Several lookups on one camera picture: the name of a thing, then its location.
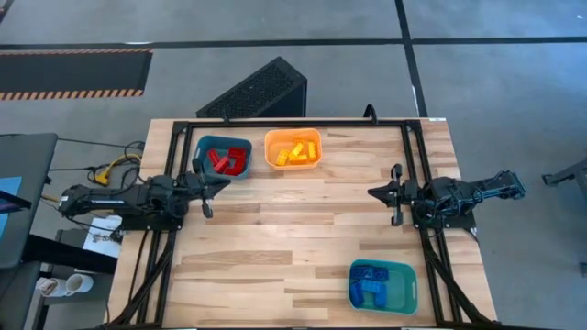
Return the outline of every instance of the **teal bin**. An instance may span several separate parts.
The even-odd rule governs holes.
[[[352,304],[349,293],[348,298],[351,306],[359,310],[407,315],[415,314],[418,309],[418,284],[417,276],[412,266],[377,259],[356,259],[350,266],[372,266],[385,268],[389,271],[389,280],[384,282],[387,287],[387,303],[385,307],[379,308],[375,306],[375,295],[370,292],[363,293],[365,302],[361,306],[354,306]],[[349,292],[352,282],[349,269]]]
[[[229,148],[243,148],[247,151],[247,162],[245,163],[245,168],[242,171],[242,173],[236,176],[216,173],[214,171],[214,166],[212,165],[212,160],[208,158],[209,149],[216,149],[218,157],[222,159],[223,157],[228,155]],[[202,162],[202,164],[204,164],[205,174],[210,177],[229,180],[239,180],[246,179],[249,175],[252,150],[253,146],[252,144],[250,144],[250,141],[243,138],[204,136],[200,138],[197,146],[195,147],[194,158],[199,159]],[[234,163],[235,161],[231,159],[230,165],[228,167],[233,166]]]

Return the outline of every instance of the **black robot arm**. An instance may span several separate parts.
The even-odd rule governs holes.
[[[188,172],[178,180],[158,175],[123,189],[74,185],[63,192],[58,210],[66,217],[112,210],[122,217],[122,230],[178,230],[190,201],[202,200],[203,214],[211,218],[208,201],[229,184],[230,180]]]
[[[402,165],[392,168],[392,181],[386,186],[369,189],[369,195],[395,208],[392,226],[400,226],[403,215],[400,205],[412,205],[415,225],[437,226],[447,218],[463,217],[475,205],[492,197],[520,199],[526,189],[517,176],[509,170],[500,171],[492,178],[465,182],[447,177],[433,179],[420,188],[414,180],[400,185]]]

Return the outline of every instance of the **white cup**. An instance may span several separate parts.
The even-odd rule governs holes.
[[[62,297],[67,293],[65,280],[62,279],[39,279],[37,288],[43,297]]]
[[[93,285],[94,280],[91,277],[82,274],[73,274],[65,282],[65,295],[71,296],[76,292],[88,292],[92,289]]]

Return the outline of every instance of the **hazard stripe tape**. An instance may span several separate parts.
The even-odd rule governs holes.
[[[78,55],[78,54],[104,54],[104,53],[132,53],[153,52],[153,49],[76,49],[76,50],[25,50],[25,51],[0,51],[0,56],[9,55]]]
[[[99,97],[135,97],[143,95],[143,90],[97,90],[97,91],[63,91],[63,92],[17,92],[0,93],[0,101],[22,100],[58,100]]]

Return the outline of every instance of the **black floor mat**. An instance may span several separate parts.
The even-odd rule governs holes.
[[[0,52],[0,100],[141,96],[152,49]]]

